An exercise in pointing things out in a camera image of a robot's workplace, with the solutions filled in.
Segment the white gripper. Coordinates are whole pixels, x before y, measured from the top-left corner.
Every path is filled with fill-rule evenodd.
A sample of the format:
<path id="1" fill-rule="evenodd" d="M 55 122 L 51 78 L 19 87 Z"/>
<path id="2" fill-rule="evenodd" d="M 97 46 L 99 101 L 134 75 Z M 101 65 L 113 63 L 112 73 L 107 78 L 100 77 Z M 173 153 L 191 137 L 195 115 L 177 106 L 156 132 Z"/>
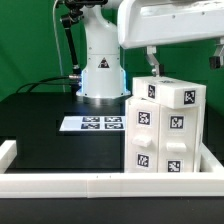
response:
<path id="1" fill-rule="evenodd" d="M 159 45 L 219 38 L 212 70 L 224 67 L 224 0 L 123 0 L 117 17 L 118 40 L 123 48 L 146 48 L 153 76 L 164 66 L 156 59 Z"/>

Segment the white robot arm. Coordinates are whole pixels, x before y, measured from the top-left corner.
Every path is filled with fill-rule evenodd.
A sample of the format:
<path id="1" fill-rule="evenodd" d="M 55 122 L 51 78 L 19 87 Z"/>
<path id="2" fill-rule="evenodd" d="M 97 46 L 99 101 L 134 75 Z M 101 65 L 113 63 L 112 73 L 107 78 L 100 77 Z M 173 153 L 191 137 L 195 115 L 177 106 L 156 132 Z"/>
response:
<path id="1" fill-rule="evenodd" d="M 113 99 L 129 92 L 120 70 L 120 50 L 218 40 L 213 69 L 224 66 L 224 0 L 84 0 L 87 66 L 81 95 Z"/>

